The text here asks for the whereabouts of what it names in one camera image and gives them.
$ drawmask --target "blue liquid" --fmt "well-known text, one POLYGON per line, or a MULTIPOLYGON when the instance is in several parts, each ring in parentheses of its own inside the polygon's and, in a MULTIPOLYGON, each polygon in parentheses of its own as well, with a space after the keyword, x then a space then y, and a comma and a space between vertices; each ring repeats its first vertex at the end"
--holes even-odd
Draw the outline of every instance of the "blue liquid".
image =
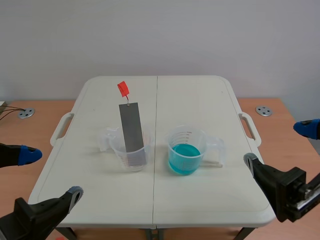
POLYGON ((175 145, 172 149, 183 156, 194 157, 186 158, 170 151, 169 165, 175 172, 183 175, 188 175, 197 170, 202 157, 196 157, 200 155, 200 151, 196 147, 189 144, 178 144, 175 145))

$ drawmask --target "wooden table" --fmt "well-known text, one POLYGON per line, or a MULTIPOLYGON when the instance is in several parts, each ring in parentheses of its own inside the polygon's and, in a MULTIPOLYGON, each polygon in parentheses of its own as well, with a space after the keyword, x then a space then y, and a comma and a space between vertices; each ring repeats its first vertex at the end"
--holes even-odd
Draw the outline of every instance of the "wooden table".
MULTIPOLYGON (((307 172, 307 180, 320 172, 320 158, 309 141, 293 130, 295 120, 279 99, 239 99, 242 110, 251 115, 262 138, 259 151, 266 164, 282 171, 299 167, 307 172), (255 112, 258 105, 267 105, 273 115, 263 117, 255 112)), ((26 166, 0 168, 0 216, 13 211, 18 197, 28 200, 39 174, 52 150, 50 137, 60 118, 72 109, 74 101, 16 101, 11 106, 35 108, 34 116, 17 118, 11 113, 0 121, 0 143, 27 145, 42 151, 43 157, 26 166)), ((238 228, 174 228, 165 232, 166 240, 220 239, 232 240, 238 228)), ((144 231, 139 229, 76 229, 79 240, 139 239, 144 240, 144 231)), ((320 236, 320 206, 315 207, 302 219, 291 223, 277 220, 268 226, 253 231, 248 240, 317 240, 320 236)), ((49 240, 61 237, 54 231, 49 240)))

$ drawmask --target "plastic measuring cup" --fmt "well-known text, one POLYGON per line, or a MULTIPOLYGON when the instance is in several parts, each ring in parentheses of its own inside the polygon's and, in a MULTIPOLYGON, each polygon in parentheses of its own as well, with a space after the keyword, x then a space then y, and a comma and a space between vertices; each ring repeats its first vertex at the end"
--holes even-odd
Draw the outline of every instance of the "plastic measuring cup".
POLYGON ((221 168, 225 164, 224 141, 208 136, 202 130, 181 125, 168 135, 167 140, 169 165, 179 174, 189 175, 196 171, 208 151, 218 153, 215 159, 210 159, 211 166, 221 168))
POLYGON ((137 172, 147 165, 154 142, 154 136, 147 127, 142 128, 142 137, 144 147, 137 151, 127 152, 122 128, 107 127, 99 133, 98 144, 101 152, 113 149, 124 169, 137 172))

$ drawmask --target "red tag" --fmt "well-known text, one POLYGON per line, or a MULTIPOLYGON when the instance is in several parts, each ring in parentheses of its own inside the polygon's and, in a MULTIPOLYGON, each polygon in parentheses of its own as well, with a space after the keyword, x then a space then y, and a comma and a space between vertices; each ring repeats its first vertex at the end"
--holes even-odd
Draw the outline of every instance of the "red tag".
POLYGON ((129 94, 129 89, 125 81, 122 81, 118 84, 118 88, 122 97, 127 96, 129 94))

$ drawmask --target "cable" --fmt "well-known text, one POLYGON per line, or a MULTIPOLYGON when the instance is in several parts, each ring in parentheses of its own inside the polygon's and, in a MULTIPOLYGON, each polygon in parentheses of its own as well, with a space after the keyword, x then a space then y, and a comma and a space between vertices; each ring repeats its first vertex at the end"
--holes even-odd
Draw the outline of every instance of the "cable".
POLYGON ((0 113, 3 113, 3 112, 7 112, 7 111, 13 111, 13 109, 7 109, 7 110, 3 110, 3 111, 0 111, 0 113))
POLYGON ((16 106, 4 106, 5 108, 12 108, 12 109, 20 109, 22 111, 25 111, 25 109, 21 108, 21 107, 16 107, 16 106))
POLYGON ((6 115, 4 115, 2 118, 0 118, 0 121, 1 121, 4 117, 8 116, 10 113, 13 113, 13 112, 15 112, 15 111, 20 111, 20 109, 15 109, 15 110, 12 110, 12 111, 8 112, 6 115))

